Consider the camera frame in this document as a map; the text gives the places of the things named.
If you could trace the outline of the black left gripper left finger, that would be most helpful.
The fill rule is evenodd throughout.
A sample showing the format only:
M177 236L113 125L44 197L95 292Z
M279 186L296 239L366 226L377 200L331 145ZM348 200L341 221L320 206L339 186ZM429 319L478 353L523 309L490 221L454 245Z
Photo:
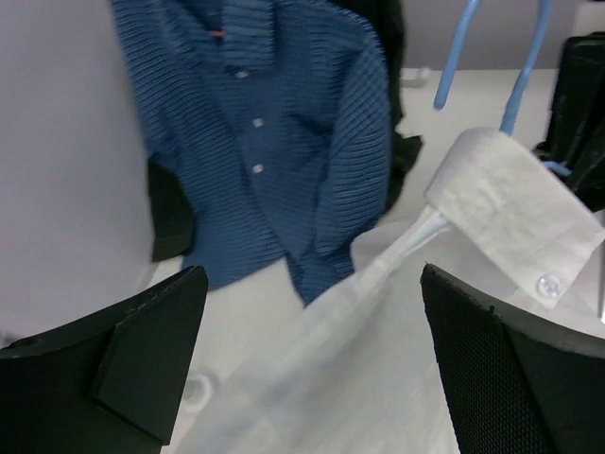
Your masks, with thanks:
M158 453L170 443L204 311L204 268L1 351L1 450Z

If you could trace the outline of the light blue hanger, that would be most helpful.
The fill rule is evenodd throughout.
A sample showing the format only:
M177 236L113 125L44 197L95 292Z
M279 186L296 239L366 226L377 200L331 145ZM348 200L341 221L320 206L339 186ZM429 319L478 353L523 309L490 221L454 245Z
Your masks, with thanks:
M540 54L524 92L513 137L527 148L545 135L547 105L562 42L571 35L578 1L553 1ZM483 1L470 23L447 103L429 115L423 159L430 169L462 132L498 129L506 102L530 49L537 1Z

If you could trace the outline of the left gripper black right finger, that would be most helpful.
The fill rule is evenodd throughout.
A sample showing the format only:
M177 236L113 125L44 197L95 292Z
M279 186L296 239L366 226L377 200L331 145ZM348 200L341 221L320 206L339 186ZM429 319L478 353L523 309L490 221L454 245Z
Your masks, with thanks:
M604 450L604 341L497 300L435 265L421 287L462 453Z

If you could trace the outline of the white shirt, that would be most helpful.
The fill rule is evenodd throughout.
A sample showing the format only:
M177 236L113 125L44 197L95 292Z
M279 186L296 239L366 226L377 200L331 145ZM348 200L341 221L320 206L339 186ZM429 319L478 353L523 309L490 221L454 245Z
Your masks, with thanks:
M355 273L248 359L197 375L174 453L455 453L421 274L438 266L538 316L602 336L592 280L604 229L527 148L463 132L414 221L354 241Z

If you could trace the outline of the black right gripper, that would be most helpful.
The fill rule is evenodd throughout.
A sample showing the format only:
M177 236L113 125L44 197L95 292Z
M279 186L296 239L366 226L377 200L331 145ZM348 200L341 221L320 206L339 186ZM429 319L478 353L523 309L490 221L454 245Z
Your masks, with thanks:
M567 39L545 140L534 154L593 211L604 209L604 37Z

